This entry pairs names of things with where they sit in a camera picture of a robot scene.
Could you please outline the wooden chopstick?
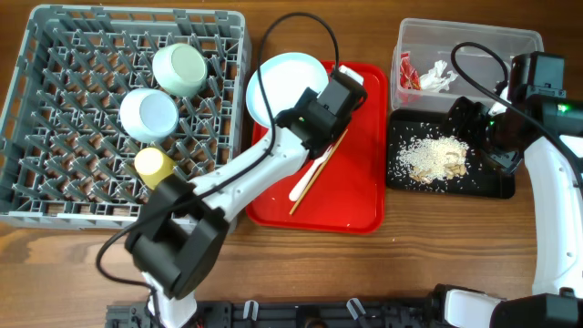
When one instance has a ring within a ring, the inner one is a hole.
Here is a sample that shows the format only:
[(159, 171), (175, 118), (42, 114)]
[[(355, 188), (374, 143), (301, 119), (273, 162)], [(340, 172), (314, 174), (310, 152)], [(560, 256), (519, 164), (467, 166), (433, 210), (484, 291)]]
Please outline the wooden chopstick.
[(307, 187), (305, 188), (305, 190), (303, 191), (302, 195), (299, 197), (299, 199), (297, 201), (294, 202), (293, 206), (291, 207), (291, 210), (289, 211), (290, 215), (293, 215), (295, 213), (295, 211), (300, 207), (300, 205), (302, 204), (303, 199), (307, 196), (307, 194), (309, 193), (309, 191), (311, 190), (312, 186), (315, 184), (315, 181), (319, 178), (319, 176), (322, 174), (324, 168), (326, 167), (327, 163), (329, 162), (329, 160), (331, 159), (331, 157), (333, 156), (333, 154), (335, 153), (335, 151), (340, 147), (340, 145), (342, 144), (346, 134), (347, 134), (348, 130), (345, 130), (342, 135), (340, 136), (340, 138), (335, 142), (335, 144), (332, 146), (332, 151), (329, 155), (329, 157), (323, 162), (323, 164), (315, 171), (315, 174), (313, 175), (312, 179), (310, 180), (310, 182), (308, 183)]

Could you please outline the light blue plate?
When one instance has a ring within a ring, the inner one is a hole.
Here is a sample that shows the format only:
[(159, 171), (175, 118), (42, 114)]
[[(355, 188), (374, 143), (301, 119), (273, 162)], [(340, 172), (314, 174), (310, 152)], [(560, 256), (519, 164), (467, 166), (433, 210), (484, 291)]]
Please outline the light blue plate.
[[(319, 94), (329, 83), (323, 64), (299, 52), (280, 54), (263, 63), (261, 80), (274, 117), (282, 110), (293, 108), (307, 87)], [(256, 123), (265, 128), (271, 126), (258, 72), (252, 75), (247, 86), (246, 105)]]

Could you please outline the white plastic fork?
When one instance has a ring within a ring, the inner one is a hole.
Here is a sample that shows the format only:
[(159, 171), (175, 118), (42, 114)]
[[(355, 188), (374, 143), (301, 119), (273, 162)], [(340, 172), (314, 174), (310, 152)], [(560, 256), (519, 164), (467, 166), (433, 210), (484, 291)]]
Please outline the white plastic fork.
[(292, 188), (291, 192), (289, 193), (289, 200), (290, 201), (297, 201), (299, 197), (302, 195), (303, 191), (307, 187), (308, 183), (312, 179), (315, 171), (323, 164), (323, 162), (329, 157), (332, 151), (332, 146), (326, 149), (326, 151), (317, 159), (315, 159), (308, 170), (304, 173), (304, 175), (300, 178), (300, 180), (296, 183), (296, 185)]

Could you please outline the rice and peanut shells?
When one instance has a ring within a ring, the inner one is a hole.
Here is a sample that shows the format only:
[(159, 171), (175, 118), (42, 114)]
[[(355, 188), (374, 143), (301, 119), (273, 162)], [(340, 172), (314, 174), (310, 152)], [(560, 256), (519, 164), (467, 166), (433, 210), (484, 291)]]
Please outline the rice and peanut shells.
[(411, 137), (398, 143), (394, 173), (425, 185), (463, 178), (469, 150), (467, 143), (455, 137)]

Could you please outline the white napkin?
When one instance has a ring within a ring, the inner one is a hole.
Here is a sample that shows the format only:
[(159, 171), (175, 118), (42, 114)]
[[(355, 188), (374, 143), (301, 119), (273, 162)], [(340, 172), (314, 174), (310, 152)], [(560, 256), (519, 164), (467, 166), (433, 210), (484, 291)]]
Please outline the white napkin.
[(448, 91), (450, 84), (458, 78), (458, 74), (454, 70), (445, 71), (446, 69), (447, 63), (444, 60), (436, 61), (433, 68), (419, 77), (420, 88), (435, 93)]

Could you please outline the red snack wrapper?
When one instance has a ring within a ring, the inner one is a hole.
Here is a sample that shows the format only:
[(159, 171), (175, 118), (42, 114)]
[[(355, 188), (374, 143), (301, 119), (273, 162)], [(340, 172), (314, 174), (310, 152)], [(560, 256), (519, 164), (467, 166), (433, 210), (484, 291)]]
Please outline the red snack wrapper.
[(410, 52), (403, 52), (400, 55), (399, 84), (403, 89), (421, 89), (419, 75), (411, 63)]

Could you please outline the mint green saucer bowl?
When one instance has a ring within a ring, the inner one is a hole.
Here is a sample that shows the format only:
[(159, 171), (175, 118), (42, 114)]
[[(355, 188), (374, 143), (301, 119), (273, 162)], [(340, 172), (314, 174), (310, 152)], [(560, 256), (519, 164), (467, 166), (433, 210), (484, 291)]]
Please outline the mint green saucer bowl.
[(179, 110), (163, 91), (138, 88), (122, 99), (119, 118), (123, 129), (133, 139), (150, 143), (162, 141), (176, 130)]

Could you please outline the yellow plastic cup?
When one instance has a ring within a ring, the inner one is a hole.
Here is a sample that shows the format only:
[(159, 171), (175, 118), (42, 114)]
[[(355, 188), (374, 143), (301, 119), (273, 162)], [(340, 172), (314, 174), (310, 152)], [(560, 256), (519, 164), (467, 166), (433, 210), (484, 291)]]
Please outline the yellow plastic cup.
[(134, 158), (134, 167), (144, 184), (151, 190), (173, 173), (176, 163), (157, 148), (142, 149)]

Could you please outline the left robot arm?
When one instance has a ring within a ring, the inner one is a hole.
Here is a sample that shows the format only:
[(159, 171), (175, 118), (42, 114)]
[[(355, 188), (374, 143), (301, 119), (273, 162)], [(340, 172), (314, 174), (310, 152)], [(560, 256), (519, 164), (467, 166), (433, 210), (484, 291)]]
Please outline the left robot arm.
[(171, 174), (154, 189), (125, 241), (153, 288), (148, 307), (164, 327), (197, 311), (194, 292), (213, 268), (232, 221), (266, 189), (321, 156), (367, 99), (363, 77), (335, 68), (322, 93), (307, 88), (293, 108), (236, 159), (185, 181)]

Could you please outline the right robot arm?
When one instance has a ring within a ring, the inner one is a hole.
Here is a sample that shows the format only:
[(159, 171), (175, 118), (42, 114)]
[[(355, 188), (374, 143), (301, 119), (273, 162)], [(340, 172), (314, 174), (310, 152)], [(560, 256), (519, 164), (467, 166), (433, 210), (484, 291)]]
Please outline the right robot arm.
[(525, 162), (535, 201), (537, 267), (528, 297), (502, 300), (460, 287), (435, 289), (433, 323), (453, 327), (579, 327), (582, 324), (582, 104), (563, 88), (564, 59), (516, 56), (494, 89), (461, 77), (495, 101), (494, 112), (460, 97), (441, 127), (510, 173)]

